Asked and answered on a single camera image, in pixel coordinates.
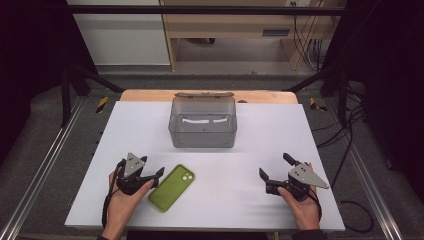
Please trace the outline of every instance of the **metal frame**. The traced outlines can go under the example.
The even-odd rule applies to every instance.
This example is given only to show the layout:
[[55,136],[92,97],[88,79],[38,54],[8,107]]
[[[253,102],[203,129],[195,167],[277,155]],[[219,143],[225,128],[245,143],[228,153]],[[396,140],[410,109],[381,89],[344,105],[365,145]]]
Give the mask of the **metal frame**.
[[[315,16],[346,16],[351,14],[358,14],[360,12],[364,12],[363,9],[347,9],[347,8],[317,8],[317,7],[241,7],[241,6],[111,6],[111,5],[96,5],[96,6],[88,6],[88,5],[51,5],[44,6],[41,8],[42,12],[52,11],[54,13],[63,13],[63,14],[216,14],[216,15],[315,15]],[[342,49],[341,54],[335,59],[335,64],[330,65],[326,69],[323,69],[321,72],[316,75],[308,78],[301,84],[298,84],[288,91],[297,92],[302,88],[312,84],[313,82],[328,77],[329,75],[338,75],[343,74],[343,57],[345,56],[345,52],[347,51],[349,45],[355,39],[355,35],[360,31],[360,28],[367,21],[368,17],[363,21],[358,29],[356,29],[353,37],[349,39],[347,44],[345,44]],[[51,170],[52,165],[54,164],[58,153],[60,152],[61,147],[63,146],[66,137],[68,136],[70,130],[72,129],[73,124],[75,123],[75,119],[78,116],[80,108],[83,104],[83,101],[77,103],[77,107],[75,112],[71,115],[69,105],[66,105],[65,102],[69,100],[69,79],[67,78],[67,70],[69,71],[69,67],[79,73],[93,78],[95,81],[100,82],[105,85],[109,89],[113,91],[122,91],[119,87],[107,82],[102,79],[97,74],[91,73],[89,71],[84,70],[81,67],[75,65],[75,63],[68,63],[64,69],[64,73],[62,76],[62,90],[63,90],[63,102],[64,102],[64,121],[63,128],[60,130],[55,142],[53,143],[49,153],[44,159],[42,165],[40,166],[36,176],[34,177],[32,183],[28,187],[25,196],[22,198],[19,203],[17,209],[15,210],[13,216],[10,218],[7,225],[3,228],[0,238],[12,240],[15,239],[28,212],[30,211],[33,203],[35,202],[38,193],[40,192],[43,183]],[[354,167],[359,175],[360,180],[363,183],[365,192],[370,200],[370,203],[374,209],[374,212],[377,215],[377,218],[380,222],[380,225],[385,233],[387,239],[402,239],[402,236],[397,228],[396,223],[394,222],[390,211],[384,203],[376,185],[374,184],[372,178],[370,177],[368,171],[366,170],[365,165],[363,164],[359,153],[356,148],[353,146],[353,151],[351,151],[352,157],[354,159]]]

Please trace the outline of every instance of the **wrist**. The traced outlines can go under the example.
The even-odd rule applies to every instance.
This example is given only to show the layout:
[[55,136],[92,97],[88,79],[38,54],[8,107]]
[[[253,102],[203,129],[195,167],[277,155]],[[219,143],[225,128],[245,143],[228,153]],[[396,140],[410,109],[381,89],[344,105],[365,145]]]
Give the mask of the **wrist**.
[[102,237],[107,238],[108,240],[118,240],[121,237],[124,228],[125,226],[122,226],[121,224],[106,224],[106,227],[102,233]]

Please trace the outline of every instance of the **sleeve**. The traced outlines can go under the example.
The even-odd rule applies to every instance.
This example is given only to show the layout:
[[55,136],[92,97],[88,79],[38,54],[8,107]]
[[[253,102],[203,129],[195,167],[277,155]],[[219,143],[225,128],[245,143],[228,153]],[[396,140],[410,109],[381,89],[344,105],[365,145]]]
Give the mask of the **sleeve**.
[[320,230],[304,230],[292,235],[293,240],[325,240],[325,233]]

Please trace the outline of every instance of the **gray floor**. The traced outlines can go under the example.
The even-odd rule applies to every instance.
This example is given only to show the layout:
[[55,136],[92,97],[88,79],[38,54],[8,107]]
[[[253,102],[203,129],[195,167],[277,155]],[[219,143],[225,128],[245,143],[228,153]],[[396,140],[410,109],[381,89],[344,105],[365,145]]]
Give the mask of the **gray floor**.
[[[313,74],[313,71],[308,69],[292,72],[284,55],[275,54],[280,50],[282,51],[282,48],[278,41],[245,40],[237,44],[236,40],[217,39],[215,45],[210,45],[203,40],[189,39],[182,44],[179,66],[175,72],[155,70],[140,74],[135,71],[122,75],[114,69],[105,72],[104,76],[124,88],[281,90]],[[317,91],[319,85],[320,83],[314,84],[297,93],[299,102],[304,105],[311,130],[328,126],[336,121],[331,111],[310,108],[311,97],[315,98],[317,105],[321,107],[331,107],[328,105],[333,102],[331,98],[320,97]],[[65,236],[74,236],[74,239],[91,236],[92,239],[99,233],[99,231],[78,231],[63,225],[70,209],[69,205],[96,150],[96,142],[101,138],[101,132],[107,123],[113,104],[120,96],[92,81],[90,86],[93,87],[93,91],[89,97],[83,98],[81,113],[28,212],[20,229],[20,239],[48,239],[46,235],[51,236],[50,239],[65,239]],[[95,113],[103,96],[109,96],[110,99],[102,113]],[[358,104],[354,99],[349,99],[350,108],[356,105]],[[54,88],[35,97],[31,107],[31,116],[20,138],[0,168],[2,227],[24,196],[60,130],[62,114],[60,89]],[[316,143],[324,142],[337,130],[337,125],[334,125],[325,130],[313,131]],[[375,181],[403,239],[424,239],[423,204],[415,196],[402,173],[386,168],[384,155],[369,126],[363,121],[357,121],[354,125],[354,146]],[[346,144],[343,140],[319,148],[329,179],[334,178],[345,149]],[[336,200],[356,201],[372,212],[373,205],[370,204],[369,197],[364,191],[354,163],[352,156],[348,155],[348,160],[333,189]],[[344,222],[354,228],[364,228],[369,224],[367,216],[355,205],[345,205],[340,211]],[[375,226],[369,233],[346,230],[332,233],[329,238],[386,239],[382,230],[384,226],[378,221],[378,214],[373,213],[372,218]],[[289,239],[289,234],[290,231],[282,232],[281,239]]]

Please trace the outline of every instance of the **aluminum rail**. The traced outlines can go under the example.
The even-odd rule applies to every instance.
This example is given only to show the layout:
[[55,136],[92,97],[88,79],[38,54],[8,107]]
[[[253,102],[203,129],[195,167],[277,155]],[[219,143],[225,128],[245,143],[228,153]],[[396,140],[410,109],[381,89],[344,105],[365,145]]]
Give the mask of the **aluminum rail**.
[[10,217],[6,226],[0,232],[1,240],[13,240],[18,236],[19,230],[21,229],[29,211],[34,205],[34,202],[37,199],[37,196],[40,193],[50,170],[52,169],[60,151],[62,150],[62,147],[67,137],[69,136],[69,133],[71,132],[79,113],[81,112],[81,108],[84,102],[85,97],[77,97],[73,107],[71,119],[66,126],[59,130],[56,139],[54,140],[46,157],[41,163],[40,168],[32,179],[32,182],[25,192],[25,195],[22,197],[19,205],[16,207],[15,212]]
[[44,10],[73,14],[212,14],[212,15],[297,15],[344,16],[362,12],[344,7],[262,7],[262,6],[120,6],[50,5]]

